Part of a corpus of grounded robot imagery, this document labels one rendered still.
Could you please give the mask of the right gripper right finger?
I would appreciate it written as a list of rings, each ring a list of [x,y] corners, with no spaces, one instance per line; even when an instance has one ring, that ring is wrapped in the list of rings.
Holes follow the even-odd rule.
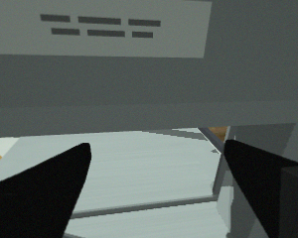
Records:
[[[269,238],[298,238],[298,162],[226,140],[230,171]]]

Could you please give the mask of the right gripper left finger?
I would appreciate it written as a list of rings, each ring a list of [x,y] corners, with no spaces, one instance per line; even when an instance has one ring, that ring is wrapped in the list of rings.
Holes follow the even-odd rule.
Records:
[[[0,238],[63,238],[86,180],[81,143],[0,181]]]

